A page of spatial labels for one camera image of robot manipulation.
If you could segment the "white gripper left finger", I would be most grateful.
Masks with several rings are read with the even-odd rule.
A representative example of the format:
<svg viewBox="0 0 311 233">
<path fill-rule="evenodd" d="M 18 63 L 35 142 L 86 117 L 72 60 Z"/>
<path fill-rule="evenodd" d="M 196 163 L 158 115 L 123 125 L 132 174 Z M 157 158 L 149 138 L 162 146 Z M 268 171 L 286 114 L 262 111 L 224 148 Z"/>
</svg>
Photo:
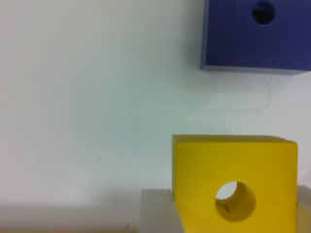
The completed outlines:
<svg viewBox="0 0 311 233">
<path fill-rule="evenodd" d="M 185 233 L 170 189 L 143 189 L 138 233 Z"/>
</svg>

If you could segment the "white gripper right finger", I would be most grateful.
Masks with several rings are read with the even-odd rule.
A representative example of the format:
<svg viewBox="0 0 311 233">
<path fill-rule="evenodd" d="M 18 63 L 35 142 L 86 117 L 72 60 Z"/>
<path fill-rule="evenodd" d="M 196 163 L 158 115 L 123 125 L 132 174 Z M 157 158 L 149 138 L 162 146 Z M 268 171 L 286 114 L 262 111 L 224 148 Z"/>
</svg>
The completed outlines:
<svg viewBox="0 0 311 233">
<path fill-rule="evenodd" d="M 296 233 L 311 233 L 311 189 L 305 185 L 297 187 Z"/>
</svg>

